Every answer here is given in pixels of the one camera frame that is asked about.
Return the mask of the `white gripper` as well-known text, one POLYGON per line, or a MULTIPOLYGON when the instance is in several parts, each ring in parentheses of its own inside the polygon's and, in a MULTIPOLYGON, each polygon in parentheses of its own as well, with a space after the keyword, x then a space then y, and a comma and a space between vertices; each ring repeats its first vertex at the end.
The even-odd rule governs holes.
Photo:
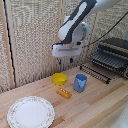
MULTIPOLYGON (((65 57, 65 56, 76 56, 80 55, 82 52, 82 43, 72 43, 68 47, 65 47, 63 44, 54 44, 52 46, 52 55, 54 57, 65 57)), ((58 59, 59 65, 62 64, 62 59, 58 59)), ((70 58, 70 64, 73 63, 73 58, 70 58)))

